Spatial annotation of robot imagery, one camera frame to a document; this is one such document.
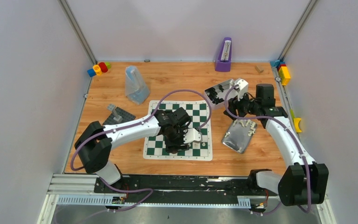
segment metal beam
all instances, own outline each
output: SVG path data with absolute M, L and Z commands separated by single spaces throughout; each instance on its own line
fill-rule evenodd
M 77 37 L 79 38 L 80 43 L 82 44 L 84 50 L 86 51 L 87 56 L 89 57 L 91 63 L 96 64 L 97 60 L 96 60 L 94 54 L 92 53 L 91 48 L 90 48 L 89 44 L 87 43 L 86 38 L 84 37 L 83 32 L 80 29 L 79 24 L 77 24 L 75 16 L 73 15 L 72 10 L 70 9 L 68 2 L 66 0 L 58 0 L 58 2 L 60 3 L 62 9 L 64 10 L 64 12 L 65 12 L 70 24 L 73 27 L 73 30 L 75 31 Z
M 300 17 L 300 20 L 298 21 L 298 23 L 296 24 L 296 27 L 294 28 L 293 32 L 291 33 L 288 41 L 285 44 L 285 47 L 283 48 L 281 54 L 279 55 L 279 60 L 284 61 L 285 57 L 290 49 L 290 47 L 292 46 L 292 44 L 294 43 L 294 41 L 297 38 L 297 35 L 299 34 L 299 32 L 301 31 L 301 29 L 304 26 L 304 23 L 307 21 L 310 13 L 312 12 L 312 10 L 314 9 L 316 3 L 318 2 L 318 0 L 310 0 L 308 2 L 307 7 L 305 8 L 303 14 Z

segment chessboard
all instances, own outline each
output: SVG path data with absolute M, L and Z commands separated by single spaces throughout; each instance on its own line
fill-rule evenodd
M 151 100 L 149 103 L 149 111 L 151 112 L 157 107 L 158 100 Z M 159 109 L 165 111 L 175 111 L 183 107 L 187 114 L 192 118 L 189 128 L 196 128 L 203 124 L 209 116 L 209 108 L 204 100 L 201 101 L 169 101 L 164 100 Z M 200 130 L 202 135 L 201 143 L 193 142 L 190 149 L 181 151 L 176 154 L 167 153 L 165 151 L 164 136 L 158 135 L 145 138 L 143 157 L 151 160 L 194 160 L 194 161 L 211 161 L 212 160 L 212 129 L 211 121 L 203 126 Z

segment gray wall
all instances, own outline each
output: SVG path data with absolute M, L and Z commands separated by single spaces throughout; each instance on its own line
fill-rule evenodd
M 36 222 L 90 66 L 58 1 L 0 0 L 0 223 Z
M 309 0 L 68 0 L 97 60 L 276 59 Z
M 303 144 L 330 170 L 338 223 L 358 222 L 358 1 L 321 0 L 286 62 Z

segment clear plastic object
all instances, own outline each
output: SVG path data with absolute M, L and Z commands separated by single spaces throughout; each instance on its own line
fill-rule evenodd
M 137 105 L 143 103 L 150 95 L 141 73 L 136 66 L 125 69 L 125 96 Z

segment wooden table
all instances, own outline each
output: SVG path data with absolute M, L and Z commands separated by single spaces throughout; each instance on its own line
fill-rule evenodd
M 258 74 L 255 65 L 264 68 Z M 124 96 L 124 70 L 127 66 L 138 67 L 151 94 L 142 105 L 136 105 Z M 216 72 L 213 63 L 112 63 L 112 68 L 101 76 L 94 77 L 86 100 L 75 140 L 92 121 L 101 124 L 110 115 L 109 104 L 117 105 L 134 114 L 137 118 L 147 114 L 150 100 L 160 100 L 165 94 L 177 89 L 191 89 L 203 92 L 206 88 L 230 78 L 243 78 L 249 82 L 249 92 L 255 95 L 256 84 L 275 85 L 276 104 L 281 105 L 277 86 L 269 63 L 233 63 L 231 72 Z M 175 93 L 167 100 L 201 100 L 193 93 Z M 115 148 L 110 153 L 110 161 L 117 164 L 123 174 L 170 174 L 170 175 L 225 175 L 247 176 L 251 169 L 269 168 L 283 174 L 285 164 L 282 156 L 268 132 L 257 121 L 258 127 L 244 154 L 239 154 L 221 143 L 221 139 L 231 125 L 231 119 L 223 115 L 224 109 L 212 113 L 213 159 L 212 161 L 173 161 L 146 160 L 143 158 L 144 139 L 139 139 Z M 69 161 L 67 173 L 73 173 Z M 79 157 L 75 167 L 81 166 Z

